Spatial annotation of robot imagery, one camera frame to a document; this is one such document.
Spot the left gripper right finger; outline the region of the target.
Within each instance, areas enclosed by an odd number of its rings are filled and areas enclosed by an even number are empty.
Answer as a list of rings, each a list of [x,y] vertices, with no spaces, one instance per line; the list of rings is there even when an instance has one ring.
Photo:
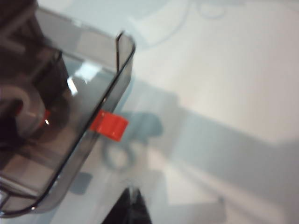
[[[145,200],[139,189],[134,191],[134,223],[152,224]]]

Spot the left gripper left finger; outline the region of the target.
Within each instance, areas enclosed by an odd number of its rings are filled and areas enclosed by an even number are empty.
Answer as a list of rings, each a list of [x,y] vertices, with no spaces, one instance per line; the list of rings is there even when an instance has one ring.
[[[116,224],[127,224],[129,211],[132,204],[131,188],[125,188],[115,204]]]

